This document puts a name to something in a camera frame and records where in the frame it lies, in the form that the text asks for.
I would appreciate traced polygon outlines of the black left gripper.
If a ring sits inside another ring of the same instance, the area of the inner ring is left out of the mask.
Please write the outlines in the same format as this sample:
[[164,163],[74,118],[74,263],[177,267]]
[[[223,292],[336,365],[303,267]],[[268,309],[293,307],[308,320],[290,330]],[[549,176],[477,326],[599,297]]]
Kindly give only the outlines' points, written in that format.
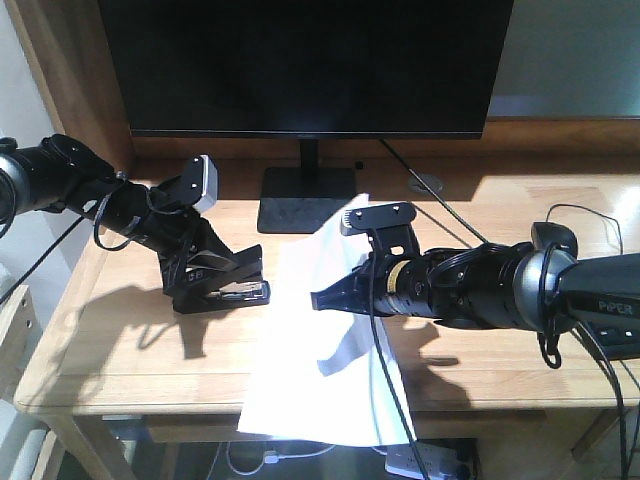
[[130,181],[117,183],[117,232],[156,252],[163,292],[167,281],[186,266],[190,285],[221,288],[263,280],[260,245],[233,253],[194,208],[177,214],[153,211],[151,188]]

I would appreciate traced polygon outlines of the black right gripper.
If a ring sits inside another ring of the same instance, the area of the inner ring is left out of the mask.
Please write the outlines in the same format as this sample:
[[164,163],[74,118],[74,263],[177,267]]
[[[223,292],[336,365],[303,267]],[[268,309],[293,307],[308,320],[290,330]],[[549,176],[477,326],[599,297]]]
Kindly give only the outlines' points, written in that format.
[[329,287],[311,292],[314,310],[336,310],[378,317],[393,315],[431,318],[429,264],[424,257],[367,259]]

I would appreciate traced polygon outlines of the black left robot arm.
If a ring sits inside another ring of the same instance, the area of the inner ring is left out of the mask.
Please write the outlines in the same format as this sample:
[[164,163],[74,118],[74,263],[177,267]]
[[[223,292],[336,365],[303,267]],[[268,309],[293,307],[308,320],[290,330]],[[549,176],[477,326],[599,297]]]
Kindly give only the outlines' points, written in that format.
[[90,148],[62,134],[21,148],[1,141],[1,222],[30,211],[69,209],[154,251],[166,294],[265,299],[262,250],[232,252],[203,216],[217,200],[213,160],[197,155],[182,173],[148,187],[117,172]]

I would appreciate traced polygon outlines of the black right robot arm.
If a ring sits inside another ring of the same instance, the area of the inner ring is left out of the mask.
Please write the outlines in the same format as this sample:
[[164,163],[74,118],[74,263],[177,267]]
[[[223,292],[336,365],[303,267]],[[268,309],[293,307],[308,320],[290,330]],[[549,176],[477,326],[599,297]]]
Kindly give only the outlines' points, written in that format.
[[372,254],[311,295],[316,310],[424,317],[462,330],[517,329],[547,336],[579,321],[631,327],[639,320],[636,254],[577,260],[529,242]]

